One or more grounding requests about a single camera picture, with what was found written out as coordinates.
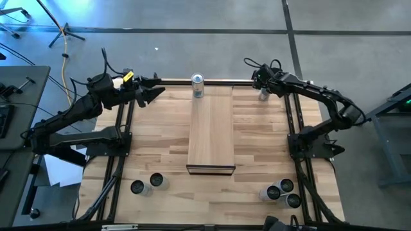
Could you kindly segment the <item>silver metal bracket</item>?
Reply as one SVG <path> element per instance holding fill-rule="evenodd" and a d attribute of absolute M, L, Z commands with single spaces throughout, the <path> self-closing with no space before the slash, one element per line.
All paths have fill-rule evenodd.
<path fill-rule="evenodd" d="M 101 231 L 134 231 L 138 230 L 138 225 L 133 224 L 112 224 L 103 225 Z"/>

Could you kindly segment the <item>black clamp tool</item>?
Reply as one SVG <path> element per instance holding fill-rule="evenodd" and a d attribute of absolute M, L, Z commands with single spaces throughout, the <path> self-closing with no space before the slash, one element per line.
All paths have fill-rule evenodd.
<path fill-rule="evenodd" d="M 19 87 L 16 87 L 15 85 L 6 86 L 0 82 L 0 96 L 7 98 L 14 93 L 22 94 L 22 88 L 27 86 L 29 83 L 36 84 L 36 82 L 28 76 L 26 77 L 26 81 Z"/>

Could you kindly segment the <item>grey metal cart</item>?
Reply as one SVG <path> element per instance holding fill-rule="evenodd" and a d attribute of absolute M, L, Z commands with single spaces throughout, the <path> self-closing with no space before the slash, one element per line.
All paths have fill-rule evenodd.
<path fill-rule="evenodd" d="M 411 83 L 366 114 L 375 129 L 391 175 L 379 187 L 411 184 Z"/>

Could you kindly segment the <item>wooden shelf black metal frame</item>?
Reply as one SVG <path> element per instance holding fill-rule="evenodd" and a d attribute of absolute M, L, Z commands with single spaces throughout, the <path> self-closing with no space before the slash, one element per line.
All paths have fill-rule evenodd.
<path fill-rule="evenodd" d="M 205 87 L 191 106 L 188 161 L 191 175 L 233 175 L 233 88 Z"/>

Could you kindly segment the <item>black diagonal beam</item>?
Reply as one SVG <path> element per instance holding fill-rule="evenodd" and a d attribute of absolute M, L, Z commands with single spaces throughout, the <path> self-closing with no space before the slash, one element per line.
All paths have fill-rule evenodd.
<path fill-rule="evenodd" d="M 81 167 L 85 167 L 87 162 L 84 154 L 73 150 L 69 146 L 51 148 L 50 150 L 47 150 L 46 154 Z"/>

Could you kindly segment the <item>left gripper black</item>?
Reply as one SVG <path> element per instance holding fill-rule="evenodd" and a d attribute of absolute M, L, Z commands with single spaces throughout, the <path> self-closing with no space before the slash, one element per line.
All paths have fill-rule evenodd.
<path fill-rule="evenodd" d="M 152 88 L 161 82 L 160 78 L 123 77 L 123 88 L 125 92 L 137 101 L 140 108 L 144 108 L 166 90 L 165 87 Z"/>

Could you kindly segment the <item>white paper sheets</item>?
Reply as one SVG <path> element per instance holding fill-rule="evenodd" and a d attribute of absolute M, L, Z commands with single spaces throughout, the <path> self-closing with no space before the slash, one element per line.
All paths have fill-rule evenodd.
<path fill-rule="evenodd" d="M 51 155 L 44 155 L 49 184 L 65 187 L 79 184 L 83 178 L 83 167 L 60 160 Z"/>

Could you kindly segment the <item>black tripod stand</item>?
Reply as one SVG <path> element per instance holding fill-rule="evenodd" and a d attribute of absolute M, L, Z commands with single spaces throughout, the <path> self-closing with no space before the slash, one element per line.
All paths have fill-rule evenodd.
<path fill-rule="evenodd" d="M 58 35 L 51 41 L 49 44 L 49 48 L 52 48 L 54 43 L 58 40 L 59 37 L 63 37 L 63 39 L 66 41 L 67 36 L 74 37 L 76 39 L 80 39 L 82 41 L 85 41 L 84 37 L 81 37 L 79 35 L 75 35 L 73 32 L 70 31 L 68 23 L 65 23 L 64 26 L 61 26 L 57 19 L 52 15 L 52 13 L 47 9 L 47 7 L 42 3 L 41 0 L 36 0 L 36 2 L 40 5 L 40 7 L 45 11 L 45 13 L 48 15 L 48 17 L 53 21 L 53 23 L 57 26 L 58 28 Z"/>

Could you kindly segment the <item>grey stand legs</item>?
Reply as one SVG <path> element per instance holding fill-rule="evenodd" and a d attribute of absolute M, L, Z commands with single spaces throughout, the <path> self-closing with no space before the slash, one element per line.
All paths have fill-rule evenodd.
<path fill-rule="evenodd" d="M 25 18 L 27 18 L 27 20 L 25 21 L 25 23 L 27 23 L 27 22 L 30 21 L 30 20 L 29 20 L 30 14 L 29 14 L 24 8 L 21 8 L 21 7 L 19 7 L 19 8 L 11 8 L 11 9 L 5 9 L 5 10 L 0 9 L 0 16 L 7 16 L 7 17 L 9 17 L 9 14 L 14 13 L 14 12 L 20 12 L 20 13 L 22 13 L 22 14 L 25 16 Z M 0 29 L 7 31 L 7 32 L 10 33 L 10 34 L 12 35 L 12 37 L 15 38 L 15 39 L 19 39 L 19 38 L 20 38 L 20 35 L 19 35 L 17 32 L 15 32 L 14 30 L 12 30 L 11 28 L 9 28 L 8 26 L 6 26 L 5 24 L 3 24 L 3 23 L 1 23 L 1 22 L 0 22 Z"/>

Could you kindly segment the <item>grey desk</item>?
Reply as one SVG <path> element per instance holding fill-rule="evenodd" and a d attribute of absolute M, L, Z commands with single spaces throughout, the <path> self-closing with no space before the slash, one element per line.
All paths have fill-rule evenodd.
<path fill-rule="evenodd" d="M 27 76 L 36 82 L 23 87 L 22 94 L 14 93 L 7 98 L 0 96 L 0 105 L 15 107 L 6 137 L 0 139 L 1 151 L 17 150 L 24 146 L 21 134 L 31 127 L 50 70 L 46 65 L 0 66 L 0 82 L 6 86 L 19 87 L 26 81 Z"/>
<path fill-rule="evenodd" d="M 33 159 L 30 148 L 0 152 L 0 168 L 9 171 L 0 187 L 0 228 L 13 225 Z"/>

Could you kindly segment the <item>black keyboard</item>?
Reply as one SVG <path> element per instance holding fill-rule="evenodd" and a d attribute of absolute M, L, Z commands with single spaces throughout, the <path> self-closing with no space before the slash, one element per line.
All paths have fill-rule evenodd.
<path fill-rule="evenodd" d="M 14 113 L 13 105 L 0 105 L 0 139 L 4 139 Z"/>

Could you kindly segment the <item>large clear bottle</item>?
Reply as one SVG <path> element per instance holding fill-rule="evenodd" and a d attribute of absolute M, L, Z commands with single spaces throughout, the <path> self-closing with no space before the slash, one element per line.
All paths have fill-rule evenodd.
<path fill-rule="evenodd" d="M 169 180 L 160 173 L 153 173 L 150 176 L 151 185 L 158 190 L 167 190 L 170 187 Z"/>

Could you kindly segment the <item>black aluminium table rail frame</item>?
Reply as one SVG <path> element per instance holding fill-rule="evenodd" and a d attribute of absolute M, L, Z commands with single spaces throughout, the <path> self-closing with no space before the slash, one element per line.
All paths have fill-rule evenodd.
<path fill-rule="evenodd" d="M 191 175 L 186 169 L 192 88 L 189 80 L 166 80 L 166 90 L 145 108 L 135 108 L 130 153 L 123 175 L 109 192 L 104 209 L 92 217 L 103 225 L 132 223 L 165 229 L 199 225 L 261 226 L 269 215 L 288 221 L 303 218 L 302 209 L 284 209 L 263 202 L 259 191 L 277 180 L 295 180 L 295 164 L 288 152 L 289 132 L 283 99 L 260 101 L 250 80 L 208 80 L 206 87 L 233 88 L 234 163 L 231 176 Z M 170 183 L 158 190 L 153 173 Z M 151 196 L 131 192 L 141 180 Z"/>

